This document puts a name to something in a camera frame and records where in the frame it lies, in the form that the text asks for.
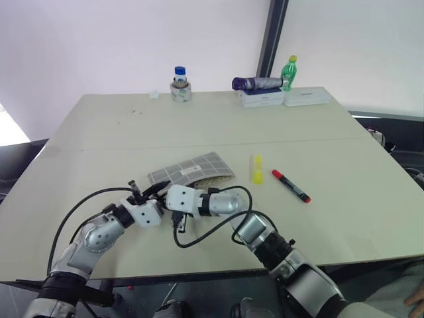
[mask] small white box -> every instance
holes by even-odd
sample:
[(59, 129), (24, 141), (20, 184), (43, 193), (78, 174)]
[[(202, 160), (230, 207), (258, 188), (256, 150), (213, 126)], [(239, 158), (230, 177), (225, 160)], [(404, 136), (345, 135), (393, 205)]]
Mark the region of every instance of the small white box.
[(330, 99), (330, 94), (322, 87), (299, 87), (287, 92), (284, 105), (292, 107), (327, 104)]
[(243, 107), (251, 108), (282, 105), (286, 92), (281, 89), (273, 89), (272, 92), (268, 93), (267, 90), (262, 89), (252, 92), (252, 94), (248, 94), (245, 91), (239, 91), (238, 95), (240, 96)]

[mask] label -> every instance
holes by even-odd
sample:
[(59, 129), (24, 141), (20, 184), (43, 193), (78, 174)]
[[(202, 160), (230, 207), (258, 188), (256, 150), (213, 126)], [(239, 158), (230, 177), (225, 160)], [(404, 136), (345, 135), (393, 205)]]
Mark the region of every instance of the label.
[(200, 166), (193, 166), (193, 167), (181, 170), (181, 174), (185, 176), (186, 174), (190, 174), (192, 172), (199, 171), (199, 170), (201, 170)]

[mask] green bottle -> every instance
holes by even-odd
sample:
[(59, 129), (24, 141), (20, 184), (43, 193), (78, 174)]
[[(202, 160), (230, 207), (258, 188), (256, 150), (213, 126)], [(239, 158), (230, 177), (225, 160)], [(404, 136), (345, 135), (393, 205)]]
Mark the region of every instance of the green bottle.
[(292, 55), (289, 58), (289, 62), (283, 67), (283, 70), (281, 71), (281, 78), (286, 78), (289, 80), (287, 86), (285, 86), (285, 88), (283, 88), (283, 90), (285, 91), (289, 91), (292, 89), (292, 83), (294, 80), (294, 77), (296, 76), (296, 60), (297, 57), (296, 55)]

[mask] bottle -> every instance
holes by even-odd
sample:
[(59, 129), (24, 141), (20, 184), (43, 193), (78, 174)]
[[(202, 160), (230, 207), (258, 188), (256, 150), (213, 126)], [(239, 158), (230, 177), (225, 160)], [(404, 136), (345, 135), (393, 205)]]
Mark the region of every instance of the bottle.
[(288, 80), (288, 84), (283, 87), (284, 91), (289, 91), (292, 89), (292, 83), (297, 71), (296, 60), (296, 55), (290, 56), (289, 62), (283, 67), (283, 70), (281, 71), (281, 78), (283, 79), (283, 82), (284, 80)]
[(185, 67), (183, 66), (175, 67), (174, 85), (176, 88), (184, 88), (188, 85)]

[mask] person's hand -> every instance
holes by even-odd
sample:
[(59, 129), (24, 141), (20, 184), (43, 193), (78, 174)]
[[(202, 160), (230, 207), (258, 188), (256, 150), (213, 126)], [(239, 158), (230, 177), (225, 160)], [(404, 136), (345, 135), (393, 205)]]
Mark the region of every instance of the person's hand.
[(418, 318), (424, 313), (424, 283), (422, 283), (414, 294), (405, 299), (405, 305), (411, 306), (417, 304), (417, 307), (411, 311), (409, 318)]

